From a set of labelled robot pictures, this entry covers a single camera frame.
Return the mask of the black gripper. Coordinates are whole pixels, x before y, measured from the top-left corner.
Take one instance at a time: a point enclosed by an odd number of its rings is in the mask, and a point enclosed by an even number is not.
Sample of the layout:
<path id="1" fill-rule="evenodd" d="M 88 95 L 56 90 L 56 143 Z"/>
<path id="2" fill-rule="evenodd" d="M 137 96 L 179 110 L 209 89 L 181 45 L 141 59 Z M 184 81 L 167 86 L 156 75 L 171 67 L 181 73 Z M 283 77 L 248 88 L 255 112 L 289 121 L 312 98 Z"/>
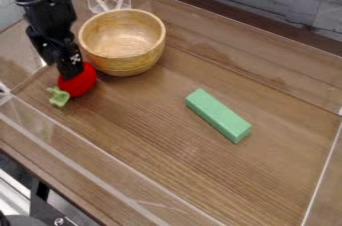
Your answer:
<path id="1" fill-rule="evenodd" d="M 65 80 L 73 79 L 84 70 L 82 57 L 70 27 L 76 12 L 70 0 L 26 0 L 20 3 L 28 22 L 25 29 L 30 43 L 48 65 L 56 62 Z M 62 42 L 57 48 L 50 40 Z"/>

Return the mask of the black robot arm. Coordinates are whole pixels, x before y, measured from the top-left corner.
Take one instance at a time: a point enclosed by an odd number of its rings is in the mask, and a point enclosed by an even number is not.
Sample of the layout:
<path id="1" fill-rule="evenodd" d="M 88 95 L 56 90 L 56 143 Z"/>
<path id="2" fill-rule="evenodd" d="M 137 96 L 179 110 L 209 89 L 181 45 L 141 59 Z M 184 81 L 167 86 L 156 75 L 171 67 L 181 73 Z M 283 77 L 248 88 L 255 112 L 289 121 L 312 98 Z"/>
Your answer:
<path id="1" fill-rule="evenodd" d="M 32 45 L 48 65 L 56 64 L 65 80 L 84 70 L 82 58 L 70 31 L 76 21 L 72 0 L 14 0 L 24 9 L 25 29 Z"/>

